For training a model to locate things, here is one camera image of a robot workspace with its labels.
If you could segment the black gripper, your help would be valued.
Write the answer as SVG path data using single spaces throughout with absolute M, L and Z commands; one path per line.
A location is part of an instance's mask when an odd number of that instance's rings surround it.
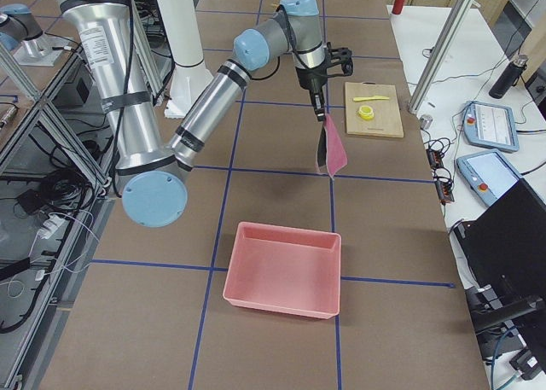
M 328 82 L 326 64 L 317 67 L 296 67 L 299 85 L 310 92 L 311 105 L 319 122 L 326 120 L 323 86 Z

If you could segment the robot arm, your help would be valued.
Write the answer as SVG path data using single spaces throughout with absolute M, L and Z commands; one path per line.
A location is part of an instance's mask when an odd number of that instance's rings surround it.
M 293 54 L 300 86 L 316 117 L 326 118 L 322 89 L 329 58 L 317 0 L 280 0 L 272 17 L 235 38 L 232 55 L 215 73 L 204 62 L 193 0 L 157 0 L 175 63 L 169 107 L 182 118 L 168 143 L 160 139 L 152 96 L 133 55 L 131 0 L 57 1 L 90 61 L 119 156 L 114 188 L 137 224 L 163 227 L 182 215 L 195 156 L 254 73 L 274 58 Z

